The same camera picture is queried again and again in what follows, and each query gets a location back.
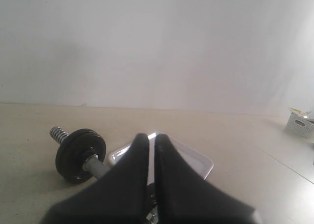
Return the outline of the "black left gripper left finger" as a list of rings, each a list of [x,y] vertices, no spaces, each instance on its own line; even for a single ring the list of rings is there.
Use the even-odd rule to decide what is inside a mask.
[[[150,144],[139,133],[104,176],[53,205],[42,224],[141,224],[145,219]]]

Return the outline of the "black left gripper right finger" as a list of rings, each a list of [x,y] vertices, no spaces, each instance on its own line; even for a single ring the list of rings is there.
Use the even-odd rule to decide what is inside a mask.
[[[258,211],[204,180],[169,137],[157,135],[154,156],[157,214],[161,224],[261,224]]]

